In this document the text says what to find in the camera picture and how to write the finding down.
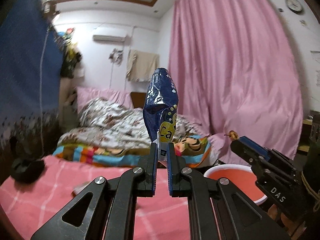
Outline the blue fabric wardrobe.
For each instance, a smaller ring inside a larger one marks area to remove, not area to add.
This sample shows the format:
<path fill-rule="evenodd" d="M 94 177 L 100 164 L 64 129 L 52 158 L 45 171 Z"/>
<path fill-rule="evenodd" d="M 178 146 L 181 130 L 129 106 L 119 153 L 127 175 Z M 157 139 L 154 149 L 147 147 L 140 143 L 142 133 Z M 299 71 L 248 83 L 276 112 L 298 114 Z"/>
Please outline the blue fabric wardrobe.
<path fill-rule="evenodd" d="M 1 159 L 50 154 L 59 133 L 63 52 L 42 0 L 9 0 L 1 10 Z"/>

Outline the white air conditioner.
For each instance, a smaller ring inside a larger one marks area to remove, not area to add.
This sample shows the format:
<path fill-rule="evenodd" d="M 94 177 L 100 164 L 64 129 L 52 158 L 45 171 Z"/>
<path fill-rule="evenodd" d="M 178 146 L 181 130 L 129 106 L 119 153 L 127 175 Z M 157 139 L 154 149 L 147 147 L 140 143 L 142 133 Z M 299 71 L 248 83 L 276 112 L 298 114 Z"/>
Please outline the white air conditioner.
<path fill-rule="evenodd" d="M 125 42 L 126 36 L 93 35 L 92 38 L 94 41 Z"/>

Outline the blue snack bag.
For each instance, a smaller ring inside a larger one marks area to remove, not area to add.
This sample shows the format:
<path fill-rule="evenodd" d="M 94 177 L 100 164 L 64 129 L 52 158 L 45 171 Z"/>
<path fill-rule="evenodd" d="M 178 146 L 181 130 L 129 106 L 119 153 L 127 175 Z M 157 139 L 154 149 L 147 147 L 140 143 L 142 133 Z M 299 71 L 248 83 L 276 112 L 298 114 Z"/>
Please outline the blue snack bag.
<path fill-rule="evenodd" d="M 157 68 L 151 77 L 143 107 L 143 119 L 150 140 L 157 145 L 158 160 L 167 160 L 177 122 L 178 94 L 165 68 Z"/>

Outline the brown round fruit peel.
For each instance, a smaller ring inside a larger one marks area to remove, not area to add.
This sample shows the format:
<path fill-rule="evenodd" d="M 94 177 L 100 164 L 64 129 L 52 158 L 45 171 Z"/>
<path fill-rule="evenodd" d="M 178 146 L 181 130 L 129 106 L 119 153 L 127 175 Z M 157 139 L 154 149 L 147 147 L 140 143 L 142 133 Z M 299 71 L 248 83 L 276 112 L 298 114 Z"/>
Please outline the brown round fruit peel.
<path fill-rule="evenodd" d="M 239 139 L 239 135 L 233 130 L 229 131 L 227 134 L 225 134 L 225 136 L 229 137 L 231 141 L 235 141 Z"/>

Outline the round wall clock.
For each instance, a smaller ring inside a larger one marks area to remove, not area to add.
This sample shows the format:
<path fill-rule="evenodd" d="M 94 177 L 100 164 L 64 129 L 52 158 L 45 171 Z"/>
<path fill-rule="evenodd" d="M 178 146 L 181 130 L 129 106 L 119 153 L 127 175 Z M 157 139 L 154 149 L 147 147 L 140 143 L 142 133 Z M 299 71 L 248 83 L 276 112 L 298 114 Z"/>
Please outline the round wall clock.
<path fill-rule="evenodd" d="M 285 0 L 285 4 L 295 14 L 301 14 L 304 10 L 302 4 L 298 0 Z"/>

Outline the pink pillow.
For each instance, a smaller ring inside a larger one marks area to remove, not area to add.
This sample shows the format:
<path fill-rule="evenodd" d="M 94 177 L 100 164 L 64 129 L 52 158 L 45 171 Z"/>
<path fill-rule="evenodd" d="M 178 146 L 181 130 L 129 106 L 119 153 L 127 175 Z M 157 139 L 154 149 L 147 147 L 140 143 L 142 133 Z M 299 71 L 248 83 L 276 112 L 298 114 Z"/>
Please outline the pink pillow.
<path fill-rule="evenodd" d="M 133 103 L 129 92 L 114 89 L 97 89 L 92 87 L 76 87 L 78 113 L 89 101 L 96 98 L 106 100 L 133 109 Z"/>

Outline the black hanging bag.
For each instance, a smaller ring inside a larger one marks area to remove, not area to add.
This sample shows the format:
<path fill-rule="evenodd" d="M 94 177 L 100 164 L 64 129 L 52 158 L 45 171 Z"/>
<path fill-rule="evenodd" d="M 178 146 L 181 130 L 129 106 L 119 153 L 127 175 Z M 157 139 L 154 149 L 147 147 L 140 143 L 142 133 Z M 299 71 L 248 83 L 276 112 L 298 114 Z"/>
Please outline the black hanging bag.
<path fill-rule="evenodd" d="M 64 52 L 63 62 L 60 69 L 60 77 L 72 79 L 76 65 L 81 61 L 82 54 L 73 48 L 67 47 Z"/>

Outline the brown wooden headboard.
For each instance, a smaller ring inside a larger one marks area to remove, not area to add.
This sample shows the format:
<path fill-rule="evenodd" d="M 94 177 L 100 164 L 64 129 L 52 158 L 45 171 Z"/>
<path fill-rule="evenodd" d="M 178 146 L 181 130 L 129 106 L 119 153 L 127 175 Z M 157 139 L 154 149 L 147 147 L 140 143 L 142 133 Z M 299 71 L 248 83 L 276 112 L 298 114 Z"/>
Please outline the brown wooden headboard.
<path fill-rule="evenodd" d="M 134 108 L 143 108 L 146 98 L 146 93 L 143 92 L 131 92 L 130 93 L 132 104 Z"/>

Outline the pink curtain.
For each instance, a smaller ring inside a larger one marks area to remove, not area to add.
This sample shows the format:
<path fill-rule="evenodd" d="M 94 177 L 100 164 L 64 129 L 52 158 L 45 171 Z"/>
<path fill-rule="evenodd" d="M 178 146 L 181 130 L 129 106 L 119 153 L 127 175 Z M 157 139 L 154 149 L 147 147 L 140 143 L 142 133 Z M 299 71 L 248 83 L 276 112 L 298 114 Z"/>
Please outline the pink curtain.
<path fill-rule="evenodd" d="M 295 157 L 303 122 L 299 77 L 268 0 L 176 0 L 169 72 L 178 112 L 210 135 L 211 163 L 242 163 L 229 131 Z"/>

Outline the colourful cartoon bedsheet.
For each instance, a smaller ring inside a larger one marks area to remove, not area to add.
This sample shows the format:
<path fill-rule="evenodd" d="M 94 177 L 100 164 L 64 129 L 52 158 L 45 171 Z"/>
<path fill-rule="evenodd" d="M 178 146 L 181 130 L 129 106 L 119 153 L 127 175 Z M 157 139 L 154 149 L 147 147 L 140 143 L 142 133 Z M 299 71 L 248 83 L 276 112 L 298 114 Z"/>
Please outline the colourful cartoon bedsheet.
<path fill-rule="evenodd" d="M 174 141 L 175 154 L 185 159 L 191 168 L 199 167 L 211 152 L 207 137 L 190 135 Z M 67 161 L 87 163 L 98 167 L 134 167 L 149 148 L 104 149 L 84 144 L 64 144 L 57 147 L 53 156 Z"/>

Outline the floral white brown duvet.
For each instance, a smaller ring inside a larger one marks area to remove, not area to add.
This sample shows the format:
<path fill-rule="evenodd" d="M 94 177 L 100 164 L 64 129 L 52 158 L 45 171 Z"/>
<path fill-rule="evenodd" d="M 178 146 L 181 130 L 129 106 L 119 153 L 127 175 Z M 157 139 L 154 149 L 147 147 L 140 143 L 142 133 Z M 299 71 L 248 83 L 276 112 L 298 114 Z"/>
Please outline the floral white brown duvet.
<path fill-rule="evenodd" d="M 96 98 L 82 108 L 78 118 L 79 127 L 63 134 L 58 146 L 83 144 L 125 150 L 150 147 L 140 108 L 129 109 L 105 98 Z"/>

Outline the black cloth item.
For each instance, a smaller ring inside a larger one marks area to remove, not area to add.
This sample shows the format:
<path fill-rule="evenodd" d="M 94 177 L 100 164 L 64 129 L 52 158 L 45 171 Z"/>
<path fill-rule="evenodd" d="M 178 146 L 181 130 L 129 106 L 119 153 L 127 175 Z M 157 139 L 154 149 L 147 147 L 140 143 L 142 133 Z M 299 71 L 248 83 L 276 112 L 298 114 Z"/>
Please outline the black cloth item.
<path fill-rule="evenodd" d="M 44 171 L 44 161 L 17 158 L 10 168 L 10 176 L 19 183 L 31 184 Z"/>

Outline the beige hanging towel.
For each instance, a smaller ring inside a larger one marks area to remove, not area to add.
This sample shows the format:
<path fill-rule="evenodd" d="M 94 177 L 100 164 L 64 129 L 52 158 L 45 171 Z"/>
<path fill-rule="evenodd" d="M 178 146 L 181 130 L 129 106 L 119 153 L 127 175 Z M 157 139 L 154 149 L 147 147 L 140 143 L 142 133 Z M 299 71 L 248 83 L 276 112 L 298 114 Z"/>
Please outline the beige hanging towel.
<path fill-rule="evenodd" d="M 158 67 L 158 54 L 131 49 L 127 60 L 126 79 L 132 82 L 149 82 Z"/>

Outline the orange plastic trash bin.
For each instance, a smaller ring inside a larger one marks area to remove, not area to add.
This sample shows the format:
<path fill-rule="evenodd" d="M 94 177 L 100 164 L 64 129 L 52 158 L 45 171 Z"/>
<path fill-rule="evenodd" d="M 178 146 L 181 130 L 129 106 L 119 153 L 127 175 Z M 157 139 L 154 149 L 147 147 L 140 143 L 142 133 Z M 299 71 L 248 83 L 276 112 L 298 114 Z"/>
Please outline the orange plastic trash bin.
<path fill-rule="evenodd" d="M 237 164 L 214 166 L 208 169 L 204 176 L 215 180 L 222 177 L 229 179 L 257 205 L 263 204 L 267 200 L 264 193 L 255 185 L 257 178 L 248 166 Z"/>

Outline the wall socket with chargers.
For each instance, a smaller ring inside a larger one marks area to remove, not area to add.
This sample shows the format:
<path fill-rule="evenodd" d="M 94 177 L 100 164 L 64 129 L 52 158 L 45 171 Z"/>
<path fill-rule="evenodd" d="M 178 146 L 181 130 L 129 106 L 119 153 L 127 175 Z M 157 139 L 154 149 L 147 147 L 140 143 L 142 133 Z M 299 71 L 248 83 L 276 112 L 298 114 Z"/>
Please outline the wall socket with chargers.
<path fill-rule="evenodd" d="M 114 48 L 114 50 L 112 50 L 111 54 L 109 55 L 109 60 L 116 64 L 116 65 L 121 65 L 122 61 L 123 61 L 123 54 L 124 54 L 124 51 L 123 50 L 120 50 L 120 49 L 117 49 L 117 48 Z"/>

